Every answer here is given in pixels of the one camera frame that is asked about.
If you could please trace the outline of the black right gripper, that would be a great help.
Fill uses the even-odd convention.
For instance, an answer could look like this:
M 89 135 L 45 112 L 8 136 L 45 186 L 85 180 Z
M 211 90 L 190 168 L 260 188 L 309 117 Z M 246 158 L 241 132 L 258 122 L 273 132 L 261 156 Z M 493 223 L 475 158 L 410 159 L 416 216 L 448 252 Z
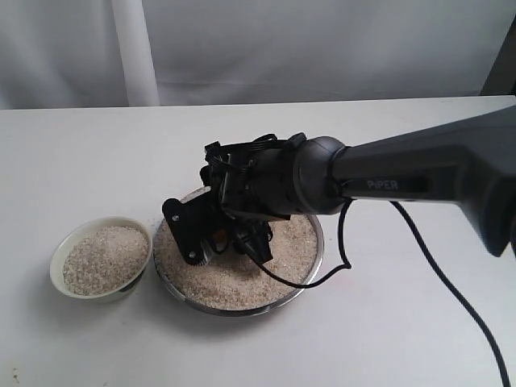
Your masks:
M 222 210 L 233 218 L 260 219 L 237 223 L 233 230 L 234 249 L 255 263 L 273 259 L 269 244 L 273 232 L 265 221 L 306 213 L 294 187 L 294 164 L 302 144 L 302 140 L 253 140 L 205 146 L 202 179 L 216 191 Z M 162 213 L 187 264 L 203 266 L 226 251 L 226 244 L 216 245 L 212 239 L 223 229 L 223 217 L 210 192 L 169 198 Z

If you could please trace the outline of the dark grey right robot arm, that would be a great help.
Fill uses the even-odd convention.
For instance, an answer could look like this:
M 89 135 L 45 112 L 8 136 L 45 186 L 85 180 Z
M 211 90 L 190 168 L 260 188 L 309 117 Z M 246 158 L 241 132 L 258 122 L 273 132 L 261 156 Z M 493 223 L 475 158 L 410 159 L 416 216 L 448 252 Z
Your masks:
M 359 198 L 453 203 L 491 255 L 515 244 L 513 107 L 357 146 L 302 133 L 215 142 L 205 160 L 205 191 L 162 206 L 191 265 L 218 253 L 220 235 L 226 246 L 267 262 L 271 222 L 335 214 Z

